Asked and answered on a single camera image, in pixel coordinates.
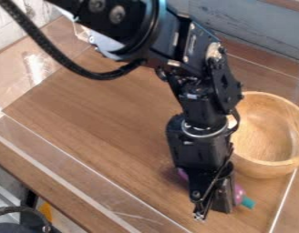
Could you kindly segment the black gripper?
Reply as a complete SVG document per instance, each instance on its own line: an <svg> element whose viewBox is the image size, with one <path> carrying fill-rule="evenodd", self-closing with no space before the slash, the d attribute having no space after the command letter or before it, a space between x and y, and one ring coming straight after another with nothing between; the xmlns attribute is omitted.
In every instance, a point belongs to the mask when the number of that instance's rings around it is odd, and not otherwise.
<svg viewBox="0 0 299 233"><path fill-rule="evenodd" d="M195 204L196 221L207 219L209 209L229 214L236 205L233 144L227 131L227 122L213 128L191 127L183 115L175 115L165 127L173 166L188 176L188 197Z"/></svg>

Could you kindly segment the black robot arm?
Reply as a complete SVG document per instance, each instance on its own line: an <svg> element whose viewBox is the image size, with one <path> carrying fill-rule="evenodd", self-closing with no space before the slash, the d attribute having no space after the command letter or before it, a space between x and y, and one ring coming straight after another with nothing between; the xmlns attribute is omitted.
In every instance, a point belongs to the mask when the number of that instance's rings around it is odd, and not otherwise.
<svg viewBox="0 0 299 233"><path fill-rule="evenodd" d="M129 67L155 69L183 112L165 126L173 166L188 179L195 219L236 205L233 144L241 84L215 33L172 9L167 0L48 0L89 29L92 44L106 58Z"/></svg>

